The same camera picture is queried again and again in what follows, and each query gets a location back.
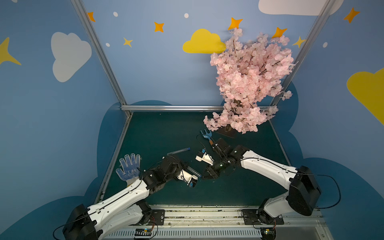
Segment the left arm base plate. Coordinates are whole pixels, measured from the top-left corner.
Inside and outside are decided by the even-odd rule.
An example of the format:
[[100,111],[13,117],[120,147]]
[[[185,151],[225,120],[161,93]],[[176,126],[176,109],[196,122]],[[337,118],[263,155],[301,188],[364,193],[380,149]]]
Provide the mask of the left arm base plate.
[[157,225],[163,226],[165,221],[165,210],[150,210],[143,213],[143,217],[135,225]]

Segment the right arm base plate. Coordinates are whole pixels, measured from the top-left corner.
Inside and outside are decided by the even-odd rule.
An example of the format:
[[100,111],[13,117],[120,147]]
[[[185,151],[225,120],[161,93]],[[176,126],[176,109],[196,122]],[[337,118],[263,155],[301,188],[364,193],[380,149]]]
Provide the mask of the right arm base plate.
[[268,217],[265,214],[259,214],[257,209],[242,209],[241,217],[244,220],[245,225],[283,225],[284,220],[280,215],[276,218]]

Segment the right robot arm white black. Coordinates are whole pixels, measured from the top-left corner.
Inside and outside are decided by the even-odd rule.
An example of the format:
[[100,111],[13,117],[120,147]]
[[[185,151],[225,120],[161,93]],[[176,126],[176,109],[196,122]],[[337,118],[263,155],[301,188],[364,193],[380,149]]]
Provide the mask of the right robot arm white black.
[[257,220],[271,224],[286,213],[296,212],[302,216],[311,216],[318,209],[317,202],[322,190],[316,180],[317,174],[305,166],[295,168],[283,165],[263,157],[247,147],[229,146],[223,139],[210,141],[213,151],[219,156],[214,160],[207,151],[200,151],[196,160],[207,163],[203,179],[217,179],[230,165],[239,165],[246,170],[256,172],[286,189],[284,194],[265,199],[257,209]]

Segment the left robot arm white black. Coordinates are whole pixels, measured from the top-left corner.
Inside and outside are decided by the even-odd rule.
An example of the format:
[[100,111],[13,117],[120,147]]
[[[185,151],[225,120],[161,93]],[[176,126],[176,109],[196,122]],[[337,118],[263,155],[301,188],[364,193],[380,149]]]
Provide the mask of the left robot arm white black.
[[62,225],[66,240],[102,240],[109,234],[129,225],[146,224],[152,210],[145,199],[162,190],[171,180],[180,180],[195,187],[196,175],[188,173],[188,165],[174,156],[165,156],[159,166],[141,173],[130,186],[112,197],[85,207],[74,208]]

